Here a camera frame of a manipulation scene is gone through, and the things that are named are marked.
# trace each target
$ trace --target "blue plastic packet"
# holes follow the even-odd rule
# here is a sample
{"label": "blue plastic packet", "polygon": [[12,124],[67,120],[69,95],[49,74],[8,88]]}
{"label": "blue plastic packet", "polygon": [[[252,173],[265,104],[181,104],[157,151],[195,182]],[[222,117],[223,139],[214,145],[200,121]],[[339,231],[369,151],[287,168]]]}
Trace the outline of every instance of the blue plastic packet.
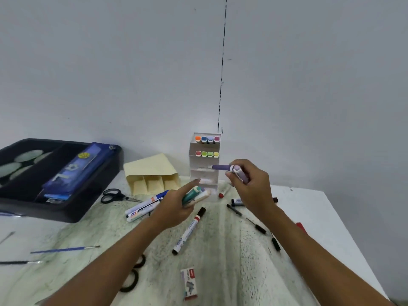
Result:
{"label": "blue plastic packet", "polygon": [[42,186],[44,196],[67,200],[115,152],[115,149],[116,145],[93,142]]}

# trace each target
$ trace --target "white oval object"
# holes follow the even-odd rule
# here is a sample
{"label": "white oval object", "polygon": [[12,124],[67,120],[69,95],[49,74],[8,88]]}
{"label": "white oval object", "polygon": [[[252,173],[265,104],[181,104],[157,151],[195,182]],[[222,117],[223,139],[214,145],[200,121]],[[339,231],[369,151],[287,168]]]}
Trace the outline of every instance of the white oval object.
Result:
{"label": "white oval object", "polygon": [[29,160],[37,158],[38,156],[43,154],[43,152],[44,151],[39,150],[39,149],[30,150],[30,151],[27,151],[26,153],[22,153],[22,154],[18,155],[17,157],[15,157],[14,161],[16,161],[16,162],[29,161]]}
{"label": "white oval object", "polygon": [[17,162],[7,163],[7,164],[0,166],[0,178],[15,172],[21,166],[22,164],[17,163]]}
{"label": "white oval object", "polygon": [[30,167],[32,167],[32,165],[23,167],[22,169],[19,169],[18,171],[14,172],[14,173],[10,176],[10,180],[13,180],[13,179],[16,178],[18,175],[20,175],[22,172],[28,170]]}
{"label": "white oval object", "polygon": [[44,159],[46,156],[48,156],[49,154],[52,154],[52,151],[50,151],[49,153],[43,153],[42,155],[40,155],[38,158],[34,159],[34,164],[40,162],[42,159]]}

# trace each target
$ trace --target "forearm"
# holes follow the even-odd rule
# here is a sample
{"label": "forearm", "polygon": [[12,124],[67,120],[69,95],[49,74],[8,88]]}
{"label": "forearm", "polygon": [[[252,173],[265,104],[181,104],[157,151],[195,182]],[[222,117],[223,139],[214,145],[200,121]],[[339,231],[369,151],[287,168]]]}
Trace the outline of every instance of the forearm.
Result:
{"label": "forearm", "polygon": [[68,281],[46,306],[108,306],[147,246],[161,230],[146,218]]}
{"label": "forearm", "polygon": [[280,208],[273,206],[262,221],[322,306],[390,306],[387,299],[300,230]]}

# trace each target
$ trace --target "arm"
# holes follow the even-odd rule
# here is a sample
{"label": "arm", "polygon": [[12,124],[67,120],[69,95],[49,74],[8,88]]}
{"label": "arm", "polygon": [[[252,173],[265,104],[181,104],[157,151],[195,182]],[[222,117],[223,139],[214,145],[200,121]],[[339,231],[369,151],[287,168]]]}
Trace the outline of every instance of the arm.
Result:
{"label": "arm", "polygon": [[147,246],[164,230],[180,224],[194,207],[181,200],[199,180],[167,192],[150,217],[102,253],[45,302],[45,306],[108,306]]}
{"label": "arm", "polygon": [[245,206],[273,232],[322,306],[390,306],[384,298],[313,238],[300,230],[272,200],[268,173],[248,160],[235,160],[248,175],[244,185],[226,173]]}

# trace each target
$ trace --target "green marker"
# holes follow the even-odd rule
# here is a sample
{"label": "green marker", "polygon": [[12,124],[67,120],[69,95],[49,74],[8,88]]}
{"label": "green marker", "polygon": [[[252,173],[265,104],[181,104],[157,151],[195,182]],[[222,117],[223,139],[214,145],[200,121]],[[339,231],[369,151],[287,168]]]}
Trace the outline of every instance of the green marker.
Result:
{"label": "green marker", "polygon": [[183,200],[181,201],[181,204],[185,205],[189,201],[193,200],[197,195],[201,193],[201,188],[199,186],[195,186],[193,189],[187,192],[186,195],[184,195]]}

